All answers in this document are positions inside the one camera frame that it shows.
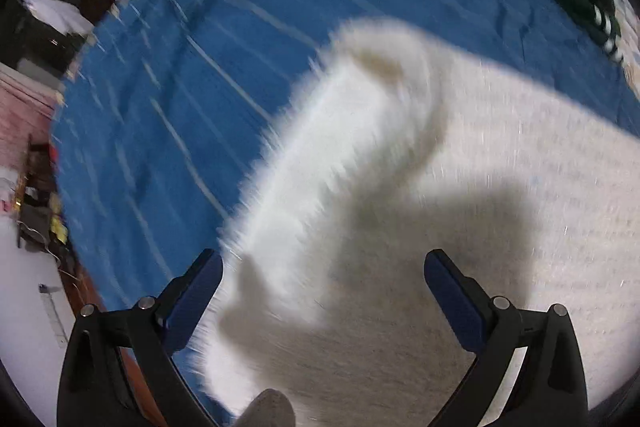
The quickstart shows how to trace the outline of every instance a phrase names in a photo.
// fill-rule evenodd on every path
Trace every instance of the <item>white carpet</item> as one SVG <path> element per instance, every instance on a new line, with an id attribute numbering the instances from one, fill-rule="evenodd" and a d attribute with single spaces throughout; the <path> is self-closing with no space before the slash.
<path id="1" fill-rule="evenodd" d="M 239 413 L 273 387 L 300 426 L 424 427 L 472 360 L 424 283 L 433 248 L 489 295 L 564 303 L 590 405 L 615 390 L 640 363 L 640 141 L 401 23 L 323 57 L 228 223 L 207 392 Z"/>

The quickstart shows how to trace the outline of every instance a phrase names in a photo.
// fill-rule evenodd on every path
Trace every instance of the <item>screw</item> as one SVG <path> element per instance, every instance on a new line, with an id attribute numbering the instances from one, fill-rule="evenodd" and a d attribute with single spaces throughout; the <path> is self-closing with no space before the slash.
<path id="1" fill-rule="evenodd" d="M 142 297 L 138 301 L 138 308 L 141 310 L 148 310 L 154 304 L 156 304 L 156 300 L 153 297 Z"/>
<path id="2" fill-rule="evenodd" d="M 568 313 L 562 304 L 554 304 L 554 311 L 556 312 L 556 315 L 560 315 L 561 317 L 564 317 Z"/>
<path id="3" fill-rule="evenodd" d="M 505 310 L 511 306 L 511 303 L 507 297 L 494 297 L 494 306 L 499 310 Z"/>
<path id="4" fill-rule="evenodd" d="M 94 312 L 94 310 L 95 306 L 93 304 L 85 304 L 84 306 L 82 306 L 80 314 L 82 315 L 82 317 L 88 317 Z"/>

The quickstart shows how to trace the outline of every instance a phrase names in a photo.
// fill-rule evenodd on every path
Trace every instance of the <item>white wall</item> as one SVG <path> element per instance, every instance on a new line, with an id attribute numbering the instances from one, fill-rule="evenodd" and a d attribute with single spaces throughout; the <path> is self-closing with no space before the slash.
<path id="1" fill-rule="evenodd" d="M 32 78 L 29 78 L 28 76 L 26 76 L 26 74 L 22 74 L 19 71 L 12 70 L 12 68 L 7 66 L 6 64 L 3 64 L 2 62 L 0 62 L 0 74 L 3 76 L 8 76 L 14 82 L 18 82 L 19 84 L 22 84 L 27 89 L 34 90 L 35 92 L 39 92 L 40 94 L 43 94 L 44 96 L 52 98 L 53 100 L 56 99 L 56 91 L 54 89 L 47 86 L 46 84 L 36 82 Z"/>
<path id="2" fill-rule="evenodd" d="M 21 58 L 18 61 L 17 69 L 18 73 L 22 73 L 51 89 L 58 90 L 62 85 L 62 81 L 58 77 L 26 58 Z"/>
<path id="3" fill-rule="evenodd" d="M 0 177 L 15 172 L 0 168 Z M 41 422 L 56 425 L 58 381 L 65 347 L 58 342 L 38 291 L 39 284 L 62 288 L 55 260 L 15 244 L 15 224 L 0 216 L 0 359 L 18 391 Z M 52 294 L 67 337 L 74 316 L 64 291 Z"/>

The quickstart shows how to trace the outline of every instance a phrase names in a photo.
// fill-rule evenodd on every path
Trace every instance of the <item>yellow object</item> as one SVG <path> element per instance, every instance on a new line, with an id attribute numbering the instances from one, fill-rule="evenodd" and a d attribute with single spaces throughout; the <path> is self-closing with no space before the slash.
<path id="1" fill-rule="evenodd" d="M 56 192 L 52 192 L 49 195 L 49 208 L 54 214 L 60 214 L 62 212 L 62 201 L 60 201 Z"/>
<path id="2" fill-rule="evenodd" d="M 69 231 L 66 229 L 65 225 L 62 224 L 62 221 L 58 216 L 53 216 L 51 218 L 51 232 L 56 234 L 60 243 L 66 245 L 66 238 L 69 235 Z"/>

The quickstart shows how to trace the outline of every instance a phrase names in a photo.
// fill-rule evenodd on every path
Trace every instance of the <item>blue fabric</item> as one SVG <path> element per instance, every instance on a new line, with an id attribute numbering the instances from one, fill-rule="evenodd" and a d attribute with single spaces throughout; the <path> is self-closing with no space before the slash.
<path id="1" fill-rule="evenodd" d="M 447 317 L 460 346 L 466 351 L 480 353 L 486 344 L 486 324 L 482 315 L 434 253 L 428 253 L 424 259 L 424 280 Z"/>
<path id="2" fill-rule="evenodd" d="M 222 257 L 218 252 L 207 251 L 210 257 L 182 292 L 167 317 L 162 345 L 168 353 L 174 353 L 187 346 L 213 293 L 222 281 Z M 201 261 L 197 261 L 195 266 L 200 264 Z"/>
<path id="3" fill-rule="evenodd" d="M 382 14 L 639 134 L 622 69 L 552 0 L 131 0 L 82 50 L 52 129 L 70 237 L 108 309 L 157 295 L 215 247 L 260 131 L 316 47 Z"/>

